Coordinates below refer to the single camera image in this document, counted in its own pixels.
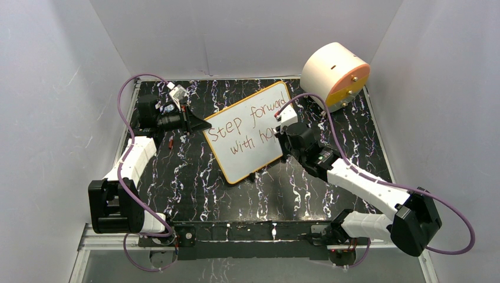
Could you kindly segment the yellow framed whiteboard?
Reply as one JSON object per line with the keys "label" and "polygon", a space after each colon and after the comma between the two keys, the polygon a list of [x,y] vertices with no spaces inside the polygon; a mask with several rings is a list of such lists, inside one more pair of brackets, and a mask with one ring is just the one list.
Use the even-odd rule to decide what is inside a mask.
{"label": "yellow framed whiteboard", "polygon": [[206,119],[212,127],[203,133],[228,183],[236,184],[282,157],[274,115],[290,98],[280,81]]}

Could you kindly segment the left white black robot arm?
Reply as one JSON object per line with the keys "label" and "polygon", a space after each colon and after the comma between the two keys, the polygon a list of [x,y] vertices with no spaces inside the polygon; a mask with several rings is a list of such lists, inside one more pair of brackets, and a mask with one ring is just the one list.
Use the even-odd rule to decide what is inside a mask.
{"label": "left white black robot arm", "polygon": [[166,104],[153,94],[137,100],[137,124],[115,166],[88,186],[91,224],[96,233],[142,233],[161,245],[170,245],[176,229],[163,213],[154,212],[140,198],[137,184],[156,154],[166,131],[184,134],[203,131],[211,124],[197,117],[185,101]]}

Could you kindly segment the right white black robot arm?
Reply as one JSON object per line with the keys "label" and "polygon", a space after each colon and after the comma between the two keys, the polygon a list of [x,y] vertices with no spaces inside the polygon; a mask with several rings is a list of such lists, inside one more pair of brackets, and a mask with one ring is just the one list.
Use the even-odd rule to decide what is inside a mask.
{"label": "right white black robot arm", "polygon": [[345,209],[323,231],[312,233],[313,238],[337,244],[355,238],[379,239],[410,256],[420,256],[442,227],[434,200],[424,189],[398,190],[353,164],[345,164],[334,149],[316,141],[306,124],[278,126],[275,136],[283,154],[294,157],[309,175],[339,186],[379,210],[371,214]]}

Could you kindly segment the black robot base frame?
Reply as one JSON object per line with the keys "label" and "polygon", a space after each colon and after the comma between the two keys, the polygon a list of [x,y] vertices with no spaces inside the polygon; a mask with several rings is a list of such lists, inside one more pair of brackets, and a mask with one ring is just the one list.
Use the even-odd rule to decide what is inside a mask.
{"label": "black robot base frame", "polygon": [[352,262],[359,241],[330,221],[174,222],[167,239],[139,247],[175,251],[181,261],[215,258],[308,258]]}

